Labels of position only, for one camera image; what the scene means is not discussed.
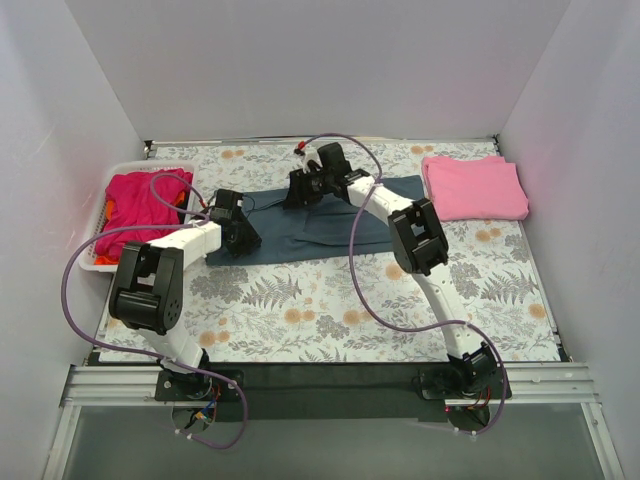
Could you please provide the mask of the blue-grey t-shirt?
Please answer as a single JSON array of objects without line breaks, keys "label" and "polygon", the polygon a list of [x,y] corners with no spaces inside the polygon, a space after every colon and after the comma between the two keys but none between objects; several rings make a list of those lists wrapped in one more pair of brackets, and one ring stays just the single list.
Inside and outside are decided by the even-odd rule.
[{"label": "blue-grey t-shirt", "polygon": [[[384,186],[400,196],[417,200],[424,196],[419,175],[384,178]],[[249,222],[262,239],[261,246],[247,256],[233,258],[226,250],[208,254],[209,266],[252,266],[321,260],[348,256],[350,232],[358,208],[329,195],[317,205],[284,210],[271,205],[284,200],[287,189],[250,192],[255,200]],[[358,222],[354,254],[392,252],[388,226],[364,212]]]}]

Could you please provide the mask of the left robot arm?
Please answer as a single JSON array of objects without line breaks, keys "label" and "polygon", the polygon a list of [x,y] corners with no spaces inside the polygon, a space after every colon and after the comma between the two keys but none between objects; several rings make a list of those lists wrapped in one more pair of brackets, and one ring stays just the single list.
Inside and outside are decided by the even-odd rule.
[{"label": "left robot arm", "polygon": [[180,374],[178,387],[193,400],[211,392],[213,377],[202,368],[205,352],[181,319],[184,271],[220,249],[238,258],[260,247],[243,203],[241,193],[219,190],[203,220],[147,243],[127,243],[116,270],[110,316],[147,340],[160,364]]}]

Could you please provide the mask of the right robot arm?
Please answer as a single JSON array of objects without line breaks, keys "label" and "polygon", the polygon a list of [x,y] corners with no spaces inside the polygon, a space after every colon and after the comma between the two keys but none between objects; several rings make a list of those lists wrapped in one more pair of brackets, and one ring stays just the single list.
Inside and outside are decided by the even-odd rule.
[{"label": "right robot arm", "polygon": [[[348,257],[356,294],[365,309],[383,326],[403,332],[419,333],[442,330],[447,358],[451,365],[451,390],[464,397],[475,397],[489,391],[491,383],[502,385],[508,392],[507,374],[493,342],[469,322],[467,311],[455,288],[448,267],[449,245],[432,202],[426,198],[412,200],[383,185],[382,167],[376,162],[377,174],[354,170],[344,156],[340,144],[334,142],[314,150],[308,140],[300,142],[294,153],[303,166],[289,174],[286,209],[314,205],[325,196],[356,207],[351,227]],[[389,229],[396,263],[418,284],[437,322],[425,327],[399,327],[373,312],[361,292],[354,262],[355,234],[361,216],[369,213]]]}]

